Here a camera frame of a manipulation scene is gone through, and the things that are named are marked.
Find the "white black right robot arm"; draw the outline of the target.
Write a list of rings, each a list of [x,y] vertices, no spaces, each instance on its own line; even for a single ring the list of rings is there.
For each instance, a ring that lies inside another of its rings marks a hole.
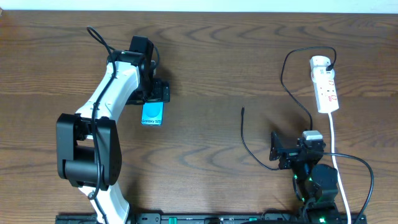
[[[319,131],[304,131],[296,146],[286,148],[276,132],[271,132],[269,159],[279,161],[279,169],[293,172],[297,198],[303,202],[295,219],[300,223],[342,223],[335,204],[338,194],[338,171],[321,164],[326,144]]]

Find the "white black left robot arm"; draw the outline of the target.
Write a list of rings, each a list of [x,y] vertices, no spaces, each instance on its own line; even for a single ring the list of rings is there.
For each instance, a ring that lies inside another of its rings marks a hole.
[[[122,153],[117,130],[126,105],[164,104],[170,101],[169,83],[155,78],[156,46],[134,36],[129,49],[107,48],[106,73],[90,99],[75,113],[62,113],[56,123],[57,171],[83,192],[92,215],[58,215],[56,223],[135,223],[118,178]]]

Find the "blue screen smartphone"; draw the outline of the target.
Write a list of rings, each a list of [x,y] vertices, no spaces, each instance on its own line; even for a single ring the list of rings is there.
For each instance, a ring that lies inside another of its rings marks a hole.
[[[163,102],[146,103],[142,107],[141,124],[144,126],[161,126],[163,120]]]

